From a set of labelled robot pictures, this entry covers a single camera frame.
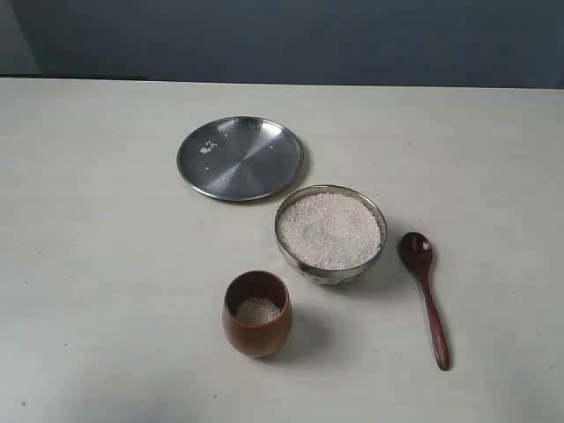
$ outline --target stainless steel plate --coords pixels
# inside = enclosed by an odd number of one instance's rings
[[[202,194],[244,201],[267,197],[292,183],[303,150],[300,140],[278,123],[227,117],[188,135],[176,163],[186,182]]]

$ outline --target brown wooden cup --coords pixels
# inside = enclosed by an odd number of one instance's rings
[[[239,306],[248,298],[270,299],[281,313],[265,324],[247,324],[235,318]],[[292,305],[286,285],[268,271],[248,271],[238,276],[226,291],[223,329],[229,343],[250,357],[275,353],[285,343],[292,327]]]

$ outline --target white table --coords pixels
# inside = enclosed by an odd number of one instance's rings
[[[229,115],[293,130],[302,186],[381,206],[367,279],[286,265],[284,195],[221,203],[182,180],[181,141]],[[0,421],[563,421],[563,158],[556,91],[0,79]],[[412,229],[437,251],[448,373],[397,258]],[[221,329],[252,269],[295,308],[269,360]]]

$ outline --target metal bowl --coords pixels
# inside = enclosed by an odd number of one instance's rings
[[[369,210],[372,212],[376,219],[376,223],[380,227],[380,245],[378,246],[378,251],[376,254],[371,257],[367,262],[361,264],[360,266],[352,267],[350,269],[343,269],[343,270],[329,270],[329,269],[320,269],[317,267],[310,266],[308,264],[303,263],[300,259],[293,256],[292,253],[286,248],[284,243],[280,240],[280,236],[278,234],[278,222],[280,220],[280,216],[287,209],[290,205],[295,203],[296,201],[302,199],[303,197],[311,196],[314,194],[320,193],[331,193],[331,194],[341,194],[343,196],[347,196],[350,198],[355,198],[361,201]],[[304,189],[299,189],[291,194],[278,208],[276,213],[276,218],[274,219],[274,232],[276,233],[276,242],[278,244],[278,248],[284,256],[285,260],[290,264],[297,272],[301,275],[305,276],[307,279],[323,285],[336,285],[342,282],[349,282],[359,275],[364,273],[368,270],[383,251],[384,245],[386,244],[386,237],[388,233],[388,229],[386,226],[386,220],[382,215],[382,212],[376,204],[370,201],[367,197],[363,196],[361,193],[353,190],[348,189],[345,187],[339,187],[338,185],[313,185],[311,187],[306,187]]]

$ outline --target spoon handle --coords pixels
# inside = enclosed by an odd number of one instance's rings
[[[437,309],[434,306],[433,296],[431,295],[431,290],[429,289],[429,283],[427,281],[427,275],[419,275],[419,281],[423,288],[423,294],[425,294],[427,315],[429,317],[431,338],[433,340],[434,356],[437,359],[437,364],[439,365],[440,370],[449,370],[449,347],[447,346],[447,340],[444,337],[439,313],[437,313]]]

